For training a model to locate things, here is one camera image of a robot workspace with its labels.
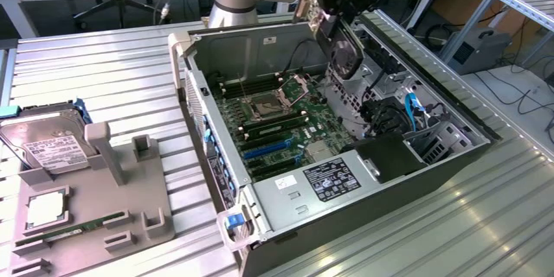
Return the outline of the black graphics card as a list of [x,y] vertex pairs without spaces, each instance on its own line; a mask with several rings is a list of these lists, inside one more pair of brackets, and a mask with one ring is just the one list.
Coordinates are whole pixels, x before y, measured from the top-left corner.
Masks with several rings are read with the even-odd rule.
[[363,61],[363,46],[351,22],[341,15],[327,14],[319,0],[299,0],[292,21],[305,21],[313,39],[328,58],[328,65],[340,79],[348,80]]

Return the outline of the grey box device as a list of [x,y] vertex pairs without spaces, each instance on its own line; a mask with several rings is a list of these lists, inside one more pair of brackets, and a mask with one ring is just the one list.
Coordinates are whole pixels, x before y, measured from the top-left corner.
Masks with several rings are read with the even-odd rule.
[[460,76],[492,69],[511,42],[508,33],[491,27],[472,28],[447,65]]

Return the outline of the metal socket cover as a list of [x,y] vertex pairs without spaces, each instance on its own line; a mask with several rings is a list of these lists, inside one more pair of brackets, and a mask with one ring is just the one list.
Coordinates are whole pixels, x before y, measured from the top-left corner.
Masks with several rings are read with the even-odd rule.
[[292,107],[308,94],[307,81],[299,75],[291,76],[276,90],[281,103]]

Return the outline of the metal disk bay cage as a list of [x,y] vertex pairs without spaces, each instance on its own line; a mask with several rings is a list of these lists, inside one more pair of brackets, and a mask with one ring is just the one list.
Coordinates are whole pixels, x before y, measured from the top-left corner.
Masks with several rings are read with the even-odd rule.
[[344,80],[328,70],[320,91],[328,105],[356,139],[387,132],[412,130],[404,108],[410,73],[383,48],[364,50],[364,59],[353,76]]

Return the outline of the CPU socket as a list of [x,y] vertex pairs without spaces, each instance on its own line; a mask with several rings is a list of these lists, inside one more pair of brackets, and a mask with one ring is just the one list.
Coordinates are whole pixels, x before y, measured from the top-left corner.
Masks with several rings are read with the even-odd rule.
[[283,112],[281,103],[272,94],[252,96],[247,102],[252,121],[261,121]]

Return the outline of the green motherboard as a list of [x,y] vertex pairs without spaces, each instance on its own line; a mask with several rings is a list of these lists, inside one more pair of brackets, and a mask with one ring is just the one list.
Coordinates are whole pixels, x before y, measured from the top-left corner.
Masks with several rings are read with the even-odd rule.
[[[293,75],[299,74],[292,73],[287,76],[275,74],[252,80],[219,82],[213,86],[215,103],[237,148],[245,171],[256,182],[315,163],[307,154],[307,145],[312,143],[321,145],[324,143],[335,156],[340,152],[341,147],[352,142],[352,137],[345,127],[339,123],[325,98],[316,88],[316,82],[308,75],[299,75],[305,79],[309,89],[305,97],[292,107],[285,106],[279,100],[283,112],[261,120],[289,114],[307,114],[309,120],[305,125],[253,140],[244,140],[240,133],[241,126],[260,122],[249,119],[251,112],[247,107],[249,98],[256,95],[272,94],[279,99],[276,95],[277,88]],[[243,154],[247,151],[279,143],[285,139],[292,140],[289,148],[248,160],[243,159]]]

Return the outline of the installed RAM stick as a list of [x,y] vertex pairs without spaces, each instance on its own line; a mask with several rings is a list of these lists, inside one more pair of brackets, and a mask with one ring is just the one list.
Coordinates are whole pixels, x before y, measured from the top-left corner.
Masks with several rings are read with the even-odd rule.
[[309,120],[308,115],[289,114],[276,118],[260,121],[251,125],[243,125],[240,133],[243,134],[244,140],[253,140],[272,134],[280,133],[281,131],[291,130],[304,126]]

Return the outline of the black office chair base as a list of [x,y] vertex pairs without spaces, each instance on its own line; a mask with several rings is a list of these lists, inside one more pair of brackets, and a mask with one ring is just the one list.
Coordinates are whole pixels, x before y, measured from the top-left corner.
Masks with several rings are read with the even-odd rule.
[[119,27],[123,29],[127,26],[125,14],[128,8],[151,13],[153,18],[160,18],[163,16],[163,10],[159,6],[160,4],[153,5],[153,0],[147,0],[145,3],[140,3],[136,0],[94,0],[94,6],[73,14],[72,20],[77,30],[85,30],[88,28],[85,19],[113,8],[117,11]]

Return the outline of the silver chipset heatsink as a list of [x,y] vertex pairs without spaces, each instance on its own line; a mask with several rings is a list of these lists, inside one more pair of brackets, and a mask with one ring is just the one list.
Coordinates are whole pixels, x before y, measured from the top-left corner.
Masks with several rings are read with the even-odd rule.
[[319,162],[333,156],[331,149],[324,143],[321,145],[315,143],[307,145],[305,151],[313,162]]

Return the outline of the black plastic air shroud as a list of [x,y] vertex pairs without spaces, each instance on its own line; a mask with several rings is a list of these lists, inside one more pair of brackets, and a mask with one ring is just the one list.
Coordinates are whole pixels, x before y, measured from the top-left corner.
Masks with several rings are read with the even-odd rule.
[[400,133],[387,132],[376,137],[357,140],[340,149],[340,152],[355,150],[361,160],[368,160],[375,168],[379,183],[408,175],[427,167],[404,143]]

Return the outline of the grey power supply unit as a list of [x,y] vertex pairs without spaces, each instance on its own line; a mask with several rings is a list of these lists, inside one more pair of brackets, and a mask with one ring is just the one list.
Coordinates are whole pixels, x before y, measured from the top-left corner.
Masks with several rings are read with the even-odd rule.
[[253,183],[273,233],[299,228],[376,193],[383,188],[379,174],[372,162],[348,151]]

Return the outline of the open black PC case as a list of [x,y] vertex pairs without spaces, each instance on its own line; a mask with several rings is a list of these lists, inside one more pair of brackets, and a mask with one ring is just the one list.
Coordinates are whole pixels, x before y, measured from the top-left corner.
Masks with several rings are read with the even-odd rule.
[[[426,196],[500,139],[483,117],[455,96],[464,89],[460,78],[384,13],[364,14],[351,28],[363,54],[368,48],[383,48],[410,73],[403,100],[412,130],[402,135],[427,167],[380,183],[383,188],[364,199],[277,234],[260,208],[253,190],[256,181],[240,160],[215,103],[213,86],[219,82],[296,73],[308,75],[320,91],[325,72],[332,70],[328,58],[307,23],[277,21],[183,30],[168,36],[173,80],[215,202],[217,231],[224,246],[239,260],[244,277],[261,275]],[[243,214],[245,223],[228,230],[224,218],[235,213]]]

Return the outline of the blue disk caddy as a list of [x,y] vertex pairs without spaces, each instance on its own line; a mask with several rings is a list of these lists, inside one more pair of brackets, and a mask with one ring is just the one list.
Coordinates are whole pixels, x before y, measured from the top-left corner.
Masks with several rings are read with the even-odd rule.
[[32,116],[37,114],[46,114],[68,109],[73,109],[78,113],[85,124],[92,123],[92,119],[85,108],[85,102],[80,98],[76,98],[74,100],[68,100],[65,102],[32,105],[24,107],[18,105],[0,106],[0,120]]

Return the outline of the blue case latch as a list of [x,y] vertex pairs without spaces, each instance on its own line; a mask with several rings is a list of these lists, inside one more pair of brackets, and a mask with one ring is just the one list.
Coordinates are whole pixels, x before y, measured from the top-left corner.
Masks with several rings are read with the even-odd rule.
[[241,213],[235,213],[224,218],[224,225],[228,230],[244,225],[245,219]]

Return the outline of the silver hard disk drive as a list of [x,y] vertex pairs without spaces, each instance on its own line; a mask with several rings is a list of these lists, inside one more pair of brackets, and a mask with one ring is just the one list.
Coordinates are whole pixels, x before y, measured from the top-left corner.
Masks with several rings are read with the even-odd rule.
[[0,140],[29,169],[56,175],[85,168],[97,151],[85,141],[82,113],[73,106],[22,110],[0,120]]

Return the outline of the grey parts rack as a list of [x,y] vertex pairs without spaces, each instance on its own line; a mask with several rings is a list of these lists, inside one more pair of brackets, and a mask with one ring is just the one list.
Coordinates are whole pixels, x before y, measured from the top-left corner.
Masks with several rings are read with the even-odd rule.
[[84,138],[96,154],[76,168],[18,171],[8,277],[64,277],[175,235],[157,141],[112,146],[107,123]]

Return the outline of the green RAM stick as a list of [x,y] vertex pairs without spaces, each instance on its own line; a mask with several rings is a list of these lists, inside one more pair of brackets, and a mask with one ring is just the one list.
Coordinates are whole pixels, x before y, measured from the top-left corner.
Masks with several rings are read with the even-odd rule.
[[25,238],[20,241],[14,242],[14,247],[21,247],[21,246],[26,246],[30,243],[34,243],[37,241],[42,241],[45,243],[61,240],[66,237],[72,237],[74,235],[82,234],[85,232],[89,232],[92,230],[99,229],[100,227],[103,227],[104,222],[115,220],[117,217],[123,217],[124,216],[124,212],[116,212],[112,213],[104,217],[100,217],[97,219],[93,219],[90,221],[86,221],[84,223],[72,225],[66,228],[61,228],[58,230],[53,230],[52,232],[48,232],[45,234],[38,234],[36,237],[29,237]]

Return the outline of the silver CPU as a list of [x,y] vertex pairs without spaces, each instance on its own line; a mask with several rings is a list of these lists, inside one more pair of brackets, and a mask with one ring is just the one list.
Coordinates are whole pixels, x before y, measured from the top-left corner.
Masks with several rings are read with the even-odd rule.
[[25,227],[34,228],[60,220],[65,212],[65,191],[57,190],[28,199]]

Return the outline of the aluminium profile frame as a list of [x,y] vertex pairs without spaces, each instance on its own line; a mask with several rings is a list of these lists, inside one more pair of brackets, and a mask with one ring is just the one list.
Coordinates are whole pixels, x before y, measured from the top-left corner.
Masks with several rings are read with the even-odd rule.
[[[510,9],[523,14],[530,20],[536,22],[543,28],[546,28],[554,35],[554,0],[498,0]],[[464,37],[470,30],[476,26],[478,20],[482,18],[483,13],[487,10],[492,0],[482,0],[471,17],[464,23],[464,27],[459,31],[458,36],[452,38],[446,47],[443,48],[440,59],[448,62],[458,48],[462,45]]]

